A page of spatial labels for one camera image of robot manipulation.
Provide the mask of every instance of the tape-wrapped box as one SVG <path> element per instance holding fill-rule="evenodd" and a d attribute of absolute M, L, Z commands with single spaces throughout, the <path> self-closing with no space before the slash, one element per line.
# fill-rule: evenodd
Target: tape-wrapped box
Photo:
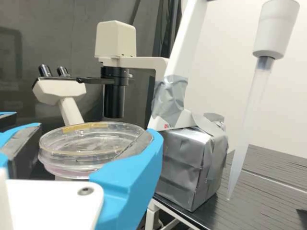
<path fill-rule="evenodd" d="M 161 132 L 163 167 L 156 193 L 194 211 L 215 194 L 221 184 L 228 138 L 211 136 L 198 127 Z"/>

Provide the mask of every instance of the white metal frame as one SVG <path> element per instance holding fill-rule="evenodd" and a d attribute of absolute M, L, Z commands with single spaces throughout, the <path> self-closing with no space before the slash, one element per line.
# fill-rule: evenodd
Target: white metal frame
<path fill-rule="evenodd" d="M 196 226 L 188 222 L 186 219 L 176 214 L 175 212 L 173 212 L 172 210 L 170 210 L 169 208 L 167 208 L 166 206 L 164 206 L 163 204 L 161 204 L 159 201 L 155 199 L 151 199 L 147 207 L 145 230 L 154 230 L 154 216 L 157 213 L 157 211 L 159 211 L 160 209 L 162 209 L 163 211 L 165 211 L 166 213 L 168 213 L 169 215 L 175 218 L 174 220 L 172 220 L 169 224 L 167 224 L 160 230 L 171 230 L 173 227 L 175 227 L 180 222 L 184 223 L 185 225 L 190 227 L 192 230 L 200 230 L 199 228 L 197 228 Z"/>

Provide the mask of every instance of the black objective lens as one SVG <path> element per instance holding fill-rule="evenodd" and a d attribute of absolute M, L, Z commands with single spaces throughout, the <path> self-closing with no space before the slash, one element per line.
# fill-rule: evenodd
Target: black objective lens
<path fill-rule="evenodd" d="M 114 85 L 105 85 L 104 116 L 124 117 L 125 91 L 129 82 L 129 70 L 119 67 L 102 67 L 101 78 L 114 79 Z"/>

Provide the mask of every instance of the white wall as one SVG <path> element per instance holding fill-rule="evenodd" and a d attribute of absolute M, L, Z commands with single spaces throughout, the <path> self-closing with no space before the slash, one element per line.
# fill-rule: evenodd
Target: white wall
<path fill-rule="evenodd" d="M 185 105 L 194 112 L 225 116 L 230 149 L 253 78 L 252 55 L 265 0 L 208 3 L 206 20 L 189 78 Z M 307 1 L 301 5 L 285 57 L 274 64 L 251 144 L 307 158 Z"/>

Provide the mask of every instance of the petri dish lid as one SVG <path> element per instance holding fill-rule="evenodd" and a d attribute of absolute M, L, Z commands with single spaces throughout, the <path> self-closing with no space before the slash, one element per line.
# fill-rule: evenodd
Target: petri dish lid
<path fill-rule="evenodd" d="M 143 128 L 121 122 L 90 122 L 65 126 L 43 135 L 39 160 L 50 173 L 88 179 L 103 164 L 141 153 L 152 136 Z"/>

